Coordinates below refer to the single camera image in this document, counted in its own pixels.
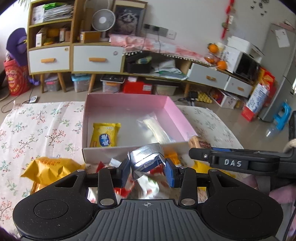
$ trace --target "white drawer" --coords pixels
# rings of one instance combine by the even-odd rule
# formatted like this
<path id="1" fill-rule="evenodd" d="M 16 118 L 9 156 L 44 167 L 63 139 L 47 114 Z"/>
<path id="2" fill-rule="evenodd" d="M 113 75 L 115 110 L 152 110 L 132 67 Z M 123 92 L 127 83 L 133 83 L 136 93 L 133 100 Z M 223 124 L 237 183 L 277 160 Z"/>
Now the white drawer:
<path id="1" fill-rule="evenodd" d="M 113 46 L 74 46 L 74 72 L 120 72 L 124 48 Z"/>
<path id="2" fill-rule="evenodd" d="M 229 77 L 227 74 L 195 63 L 192 64 L 187 76 L 189 81 L 213 86 L 219 89 L 225 87 Z"/>
<path id="3" fill-rule="evenodd" d="M 233 77 L 229 77 L 228 82 L 224 87 L 224 90 L 240 96 L 248 97 L 250 95 L 252 88 L 253 87 L 251 85 L 248 85 Z"/>
<path id="4" fill-rule="evenodd" d="M 69 53 L 70 46 L 29 51 L 30 73 L 70 71 Z"/>

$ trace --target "framed picture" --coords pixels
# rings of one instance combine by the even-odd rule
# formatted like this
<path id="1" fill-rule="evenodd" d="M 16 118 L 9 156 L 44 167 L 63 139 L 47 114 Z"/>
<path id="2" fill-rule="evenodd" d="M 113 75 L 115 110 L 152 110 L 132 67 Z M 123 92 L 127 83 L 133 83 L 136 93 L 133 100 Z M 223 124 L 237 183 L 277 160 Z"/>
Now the framed picture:
<path id="1" fill-rule="evenodd" d="M 116 17 L 113 34 L 140 36 L 147 2 L 115 0 L 113 12 Z"/>

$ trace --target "refrigerator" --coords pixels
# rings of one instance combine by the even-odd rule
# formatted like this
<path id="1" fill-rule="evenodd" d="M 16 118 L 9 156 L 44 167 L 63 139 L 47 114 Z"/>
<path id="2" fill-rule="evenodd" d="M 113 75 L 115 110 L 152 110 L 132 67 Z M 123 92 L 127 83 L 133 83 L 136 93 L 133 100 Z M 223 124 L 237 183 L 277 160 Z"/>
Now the refrigerator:
<path id="1" fill-rule="evenodd" d="M 259 118 L 267 122 L 274 120 L 275 114 L 281 110 L 284 102 L 291 104 L 294 100 L 291 91 L 296 78 L 296 33 L 285 29 L 290 46 L 280 48 L 275 31 L 281 29 L 283 28 L 271 24 L 263 48 L 265 56 L 261 66 L 271 72 L 278 83 L 270 106 L 264 107 L 259 113 Z"/>

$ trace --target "pink box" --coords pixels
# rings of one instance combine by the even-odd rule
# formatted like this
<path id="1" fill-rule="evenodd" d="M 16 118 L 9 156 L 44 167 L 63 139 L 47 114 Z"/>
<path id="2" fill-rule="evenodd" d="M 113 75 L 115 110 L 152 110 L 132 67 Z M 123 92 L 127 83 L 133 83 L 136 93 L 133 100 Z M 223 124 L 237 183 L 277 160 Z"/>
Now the pink box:
<path id="1" fill-rule="evenodd" d="M 161 127 L 175 140 L 174 143 L 162 145 L 164 152 L 174 150 L 178 154 L 188 153 L 188 140 L 196 132 L 170 97 L 91 93 L 87 95 L 83 116 L 82 148 L 85 162 L 108 163 L 111 158 L 122 161 L 128 151 L 153 143 L 151 132 L 143 129 L 137 121 L 152 112 L 156 114 Z M 117 146 L 90 148 L 93 123 L 121 123 Z"/>

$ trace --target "floral tablecloth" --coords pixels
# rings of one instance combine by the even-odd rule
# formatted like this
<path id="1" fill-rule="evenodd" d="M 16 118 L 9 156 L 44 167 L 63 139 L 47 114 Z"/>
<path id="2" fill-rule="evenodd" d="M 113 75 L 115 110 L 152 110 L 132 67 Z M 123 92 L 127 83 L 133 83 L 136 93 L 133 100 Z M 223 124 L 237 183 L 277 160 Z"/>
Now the floral tablecloth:
<path id="1" fill-rule="evenodd" d="M 216 114 L 199 107 L 179 106 L 196 132 L 213 147 L 242 148 Z M 0 225 L 17 234 L 12 221 L 16 204 L 30 194 L 33 182 L 20 178 L 40 156 L 72 158 L 84 163 L 84 102 L 15 104 L 0 126 Z"/>

